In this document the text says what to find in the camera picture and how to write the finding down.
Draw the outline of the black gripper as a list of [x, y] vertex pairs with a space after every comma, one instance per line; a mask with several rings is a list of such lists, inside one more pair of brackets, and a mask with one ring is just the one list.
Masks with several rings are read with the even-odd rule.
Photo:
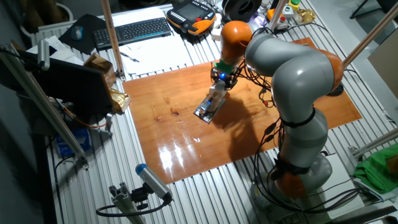
[[213, 80], [213, 84], [210, 87], [211, 90], [215, 90], [217, 83], [222, 81], [226, 91], [231, 91], [238, 82], [237, 74], [222, 72], [215, 67], [211, 69], [210, 77]]

